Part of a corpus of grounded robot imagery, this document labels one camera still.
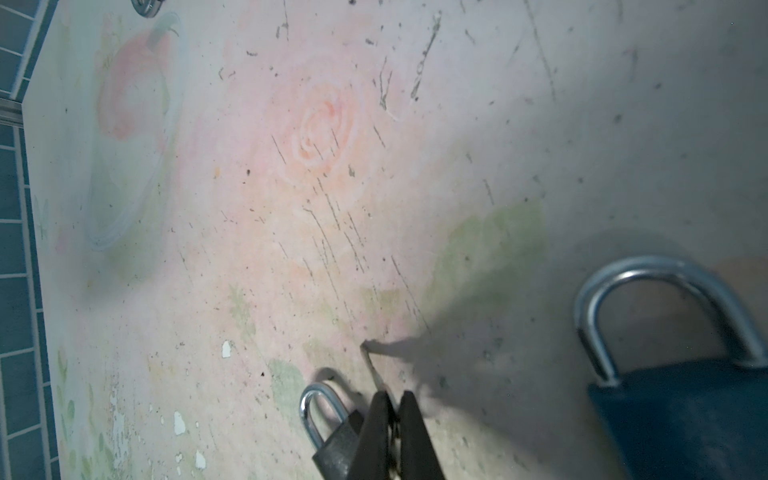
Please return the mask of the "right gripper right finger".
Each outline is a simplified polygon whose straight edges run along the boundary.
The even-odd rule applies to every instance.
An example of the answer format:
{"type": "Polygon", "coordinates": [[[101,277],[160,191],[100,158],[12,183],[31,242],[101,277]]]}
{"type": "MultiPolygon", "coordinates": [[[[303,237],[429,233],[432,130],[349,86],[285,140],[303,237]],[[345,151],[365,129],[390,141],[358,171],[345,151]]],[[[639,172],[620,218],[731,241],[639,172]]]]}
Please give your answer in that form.
{"type": "Polygon", "coordinates": [[[415,394],[405,391],[398,408],[400,478],[445,480],[415,394]]]}

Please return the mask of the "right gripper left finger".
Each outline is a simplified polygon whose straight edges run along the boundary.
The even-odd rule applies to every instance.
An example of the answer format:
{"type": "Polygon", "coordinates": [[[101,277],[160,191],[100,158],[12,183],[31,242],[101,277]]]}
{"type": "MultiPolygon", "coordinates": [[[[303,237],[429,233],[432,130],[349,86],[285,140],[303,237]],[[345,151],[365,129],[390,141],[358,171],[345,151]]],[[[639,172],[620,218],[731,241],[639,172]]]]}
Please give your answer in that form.
{"type": "Polygon", "coordinates": [[[389,395],[377,391],[365,418],[355,455],[347,478],[349,480],[388,480],[392,469],[392,431],[395,412],[389,395]]]}

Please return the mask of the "black padlock with keys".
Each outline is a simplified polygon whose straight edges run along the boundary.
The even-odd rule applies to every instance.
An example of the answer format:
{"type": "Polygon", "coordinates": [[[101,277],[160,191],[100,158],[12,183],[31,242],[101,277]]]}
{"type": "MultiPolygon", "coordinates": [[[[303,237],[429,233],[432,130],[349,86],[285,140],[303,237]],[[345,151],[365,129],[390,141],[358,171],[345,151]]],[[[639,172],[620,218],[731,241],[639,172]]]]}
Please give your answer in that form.
{"type": "Polygon", "coordinates": [[[299,418],[314,447],[312,460],[321,477],[325,480],[347,479],[359,444],[363,415],[358,410],[349,411],[331,386],[316,382],[302,392],[299,418]],[[337,420],[336,428],[326,437],[322,436],[312,418],[311,408],[316,400],[327,403],[337,420]]]}

